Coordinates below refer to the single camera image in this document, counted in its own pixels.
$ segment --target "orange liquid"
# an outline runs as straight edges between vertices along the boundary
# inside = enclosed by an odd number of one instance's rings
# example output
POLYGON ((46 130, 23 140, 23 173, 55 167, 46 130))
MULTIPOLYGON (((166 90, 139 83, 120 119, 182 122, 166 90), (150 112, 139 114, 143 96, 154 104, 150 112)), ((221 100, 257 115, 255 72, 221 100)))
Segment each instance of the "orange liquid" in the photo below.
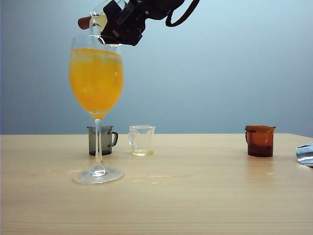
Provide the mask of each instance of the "orange liquid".
POLYGON ((122 92, 122 57, 110 51, 72 49, 69 81, 82 107, 94 118, 103 118, 122 92))

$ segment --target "amber mug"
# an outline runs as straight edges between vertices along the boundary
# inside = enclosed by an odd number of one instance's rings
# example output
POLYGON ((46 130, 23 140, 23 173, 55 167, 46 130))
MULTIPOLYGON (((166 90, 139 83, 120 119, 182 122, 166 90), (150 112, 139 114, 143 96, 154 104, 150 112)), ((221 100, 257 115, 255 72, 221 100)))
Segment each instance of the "amber mug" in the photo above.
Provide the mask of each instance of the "amber mug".
POLYGON ((275 126, 248 125, 246 126, 246 142, 248 154, 256 157, 273 156, 275 126))

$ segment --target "gray mug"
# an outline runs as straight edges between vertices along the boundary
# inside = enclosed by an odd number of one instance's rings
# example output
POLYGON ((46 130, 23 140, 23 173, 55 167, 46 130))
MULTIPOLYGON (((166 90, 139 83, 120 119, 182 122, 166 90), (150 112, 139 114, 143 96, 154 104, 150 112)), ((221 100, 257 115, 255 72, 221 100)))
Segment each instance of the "gray mug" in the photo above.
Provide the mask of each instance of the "gray mug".
MULTIPOLYGON (((96 154, 96 130, 94 126, 88 126, 88 137, 89 137, 89 154, 96 154)), ((112 147, 116 146, 118 134, 112 131, 113 126, 101 126, 101 147, 102 155, 108 155, 112 153, 112 147)))

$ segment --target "light blue wall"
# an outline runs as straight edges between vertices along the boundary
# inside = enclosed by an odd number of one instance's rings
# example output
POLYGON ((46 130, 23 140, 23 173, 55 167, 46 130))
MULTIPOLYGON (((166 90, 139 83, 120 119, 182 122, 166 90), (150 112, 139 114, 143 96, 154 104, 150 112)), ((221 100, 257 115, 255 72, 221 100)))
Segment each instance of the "light blue wall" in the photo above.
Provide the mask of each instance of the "light blue wall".
MULTIPOLYGON (((86 133, 67 79, 77 19, 101 0, 1 1, 1 132, 86 133)), ((157 133, 242 133, 247 124, 313 137, 313 1, 201 0, 182 25, 147 21, 124 46, 125 86, 104 124, 157 133)))

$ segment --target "glass stem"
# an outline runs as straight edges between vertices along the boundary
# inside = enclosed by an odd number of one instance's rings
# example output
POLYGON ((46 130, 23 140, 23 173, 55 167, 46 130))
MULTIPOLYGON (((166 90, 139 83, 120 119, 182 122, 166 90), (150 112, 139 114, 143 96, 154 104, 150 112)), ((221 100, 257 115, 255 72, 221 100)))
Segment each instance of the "glass stem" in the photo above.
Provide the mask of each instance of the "glass stem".
POLYGON ((101 145, 101 119, 95 119, 95 127, 96 127, 96 164, 100 164, 102 162, 102 145, 101 145))

